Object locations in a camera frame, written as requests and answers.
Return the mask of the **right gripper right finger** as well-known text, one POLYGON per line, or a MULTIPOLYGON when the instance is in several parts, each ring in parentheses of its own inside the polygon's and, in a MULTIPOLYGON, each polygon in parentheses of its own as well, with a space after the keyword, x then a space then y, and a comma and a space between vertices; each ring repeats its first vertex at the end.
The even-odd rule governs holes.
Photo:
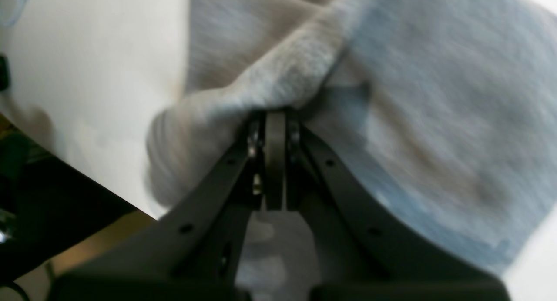
POLYGON ((368 194, 294 111, 274 114, 274 208, 312 231, 311 301, 509 301, 503 283, 424 239, 368 194))

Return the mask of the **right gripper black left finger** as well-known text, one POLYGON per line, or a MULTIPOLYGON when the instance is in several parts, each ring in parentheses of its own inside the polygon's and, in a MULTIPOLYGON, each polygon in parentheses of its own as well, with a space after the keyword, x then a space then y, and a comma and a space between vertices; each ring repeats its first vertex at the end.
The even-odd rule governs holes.
POLYGON ((250 301, 235 286, 263 168, 265 115, 252 114, 199 186, 155 224, 57 279, 50 301, 250 301))

